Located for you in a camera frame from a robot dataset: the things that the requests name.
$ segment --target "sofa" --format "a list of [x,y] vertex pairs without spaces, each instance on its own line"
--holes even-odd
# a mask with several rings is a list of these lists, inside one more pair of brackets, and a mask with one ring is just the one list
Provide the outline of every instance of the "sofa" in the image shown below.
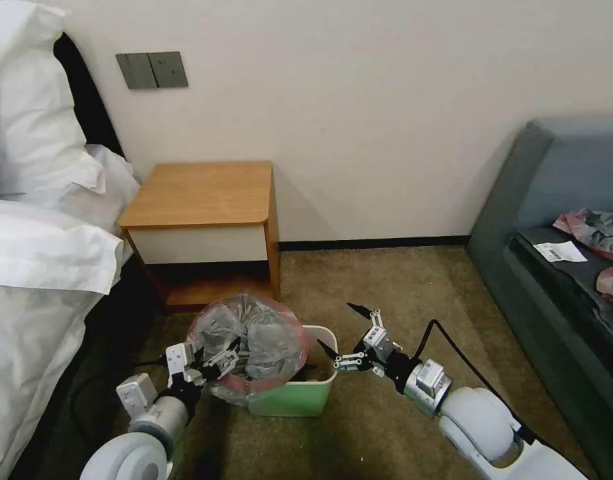
[[613,304],[593,291],[607,261],[578,244],[588,262],[549,263],[532,247],[571,240],[551,224],[583,208],[613,211],[613,117],[533,120],[467,251],[589,460],[613,479]]

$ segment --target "switch panel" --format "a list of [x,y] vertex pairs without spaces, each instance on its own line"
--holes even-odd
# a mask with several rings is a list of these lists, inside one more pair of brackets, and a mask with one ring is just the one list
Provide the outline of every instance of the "switch panel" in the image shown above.
[[189,86],[180,52],[158,52],[148,55],[158,88]]
[[131,90],[158,87],[146,53],[119,53],[115,57]]

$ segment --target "nightstand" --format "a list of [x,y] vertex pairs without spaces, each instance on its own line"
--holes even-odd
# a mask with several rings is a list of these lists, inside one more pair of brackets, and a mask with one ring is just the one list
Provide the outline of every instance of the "nightstand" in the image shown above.
[[269,161],[156,165],[118,225],[168,312],[241,289],[279,296]]

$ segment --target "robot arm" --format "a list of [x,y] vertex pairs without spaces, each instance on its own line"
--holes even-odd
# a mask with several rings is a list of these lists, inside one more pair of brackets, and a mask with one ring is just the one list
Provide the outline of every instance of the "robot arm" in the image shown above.
[[233,370],[239,339],[203,361],[194,343],[171,345],[165,352],[168,387],[157,393],[147,373],[129,377],[116,388],[131,418],[128,433],[96,451],[81,480],[165,480],[173,470],[176,446],[195,414],[202,389]]
[[[369,318],[373,326],[350,355],[338,355],[320,342],[333,367],[339,371],[371,370],[392,380],[396,390],[413,400],[427,417],[439,417],[442,434],[484,478],[585,478],[563,456],[539,442],[498,396],[485,388],[461,387],[450,392],[453,381],[444,367],[432,359],[423,363],[418,357],[420,349],[413,357],[403,353],[402,347],[390,339],[379,310],[349,306]],[[493,462],[507,454],[514,443],[520,451],[517,458],[506,467],[495,467]]]

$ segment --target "paper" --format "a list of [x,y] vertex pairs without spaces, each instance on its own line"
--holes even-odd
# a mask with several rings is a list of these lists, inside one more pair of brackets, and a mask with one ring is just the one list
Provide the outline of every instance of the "paper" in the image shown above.
[[533,245],[533,247],[542,254],[546,261],[551,263],[557,261],[588,261],[571,241],[565,243],[539,243]]

